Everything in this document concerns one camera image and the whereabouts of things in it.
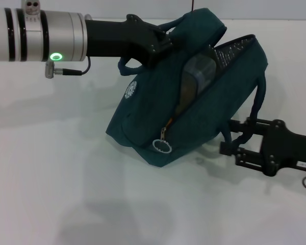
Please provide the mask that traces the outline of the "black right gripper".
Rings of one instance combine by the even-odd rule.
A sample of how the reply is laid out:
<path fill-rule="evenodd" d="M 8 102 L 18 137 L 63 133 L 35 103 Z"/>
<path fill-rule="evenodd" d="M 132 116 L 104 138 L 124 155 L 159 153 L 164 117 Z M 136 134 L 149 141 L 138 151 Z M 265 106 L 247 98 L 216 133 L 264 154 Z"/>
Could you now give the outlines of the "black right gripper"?
<path fill-rule="evenodd" d="M 234 156 L 237 166 L 261 166 L 262 173 L 269 177 L 274 177 L 282 168 L 306 172 L 306 136 L 288 130 L 284 121 L 257 119 L 253 122 L 248 117 L 245 122 L 231 119 L 228 126 L 234 133 L 263 136 L 260 153 L 220 143 L 219 153 Z"/>

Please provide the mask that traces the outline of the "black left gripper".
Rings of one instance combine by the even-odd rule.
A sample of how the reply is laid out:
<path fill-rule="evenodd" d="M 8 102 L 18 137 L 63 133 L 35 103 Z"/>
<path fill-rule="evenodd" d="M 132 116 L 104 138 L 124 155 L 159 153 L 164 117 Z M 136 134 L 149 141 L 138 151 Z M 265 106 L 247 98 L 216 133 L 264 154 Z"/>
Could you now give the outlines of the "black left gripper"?
<path fill-rule="evenodd" d="M 86 20 L 89 57 L 121 57 L 156 66 L 173 52 L 167 31 L 128 14 L 123 22 Z"/>

